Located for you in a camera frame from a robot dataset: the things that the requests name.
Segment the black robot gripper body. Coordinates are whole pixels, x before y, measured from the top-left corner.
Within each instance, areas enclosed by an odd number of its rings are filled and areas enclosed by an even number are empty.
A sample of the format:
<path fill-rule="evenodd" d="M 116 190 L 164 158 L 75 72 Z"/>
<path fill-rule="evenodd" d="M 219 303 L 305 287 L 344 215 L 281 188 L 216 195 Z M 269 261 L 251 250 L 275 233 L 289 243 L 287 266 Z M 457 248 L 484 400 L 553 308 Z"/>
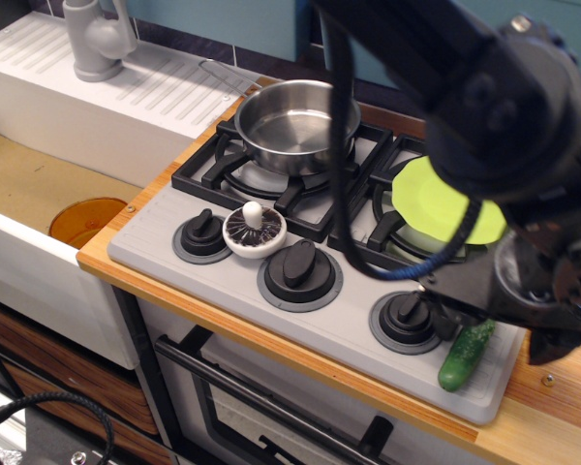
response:
<path fill-rule="evenodd" d="M 471 318 L 581 332 L 581 240 L 557 259 L 510 233 L 488 253 L 420 280 L 439 304 Z"/>

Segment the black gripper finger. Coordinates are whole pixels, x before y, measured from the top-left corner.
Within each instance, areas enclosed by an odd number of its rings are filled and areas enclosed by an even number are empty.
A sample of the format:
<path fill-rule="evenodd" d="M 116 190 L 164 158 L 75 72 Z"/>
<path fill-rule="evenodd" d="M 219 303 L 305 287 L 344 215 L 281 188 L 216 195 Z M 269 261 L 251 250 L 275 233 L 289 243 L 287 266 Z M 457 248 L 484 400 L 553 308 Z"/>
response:
<path fill-rule="evenodd" d="M 432 310 L 433 327 L 443 341 L 451 341 L 458 333 L 459 315 L 448 307 L 437 305 Z"/>
<path fill-rule="evenodd" d="M 568 356 L 581 346 L 581 331 L 535 328 L 530 332 L 529 364 L 543 365 Z"/>

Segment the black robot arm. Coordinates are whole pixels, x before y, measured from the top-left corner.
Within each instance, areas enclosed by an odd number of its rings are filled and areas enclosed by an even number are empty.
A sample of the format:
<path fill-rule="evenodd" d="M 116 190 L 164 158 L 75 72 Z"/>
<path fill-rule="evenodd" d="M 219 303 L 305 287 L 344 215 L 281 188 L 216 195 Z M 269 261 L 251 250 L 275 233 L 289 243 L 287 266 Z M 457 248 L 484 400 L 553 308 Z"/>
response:
<path fill-rule="evenodd" d="M 382 270 L 354 245 L 332 158 L 331 189 L 347 261 L 382 281 L 416 279 L 432 310 L 531 334 L 529 362 L 581 346 L 581 73 L 562 38 L 528 18 L 493 29 L 452 1 L 318 1 L 331 46 L 333 125 L 350 111 L 352 42 L 384 65 L 426 119 L 436 174 L 467 199 L 444 248 Z"/>

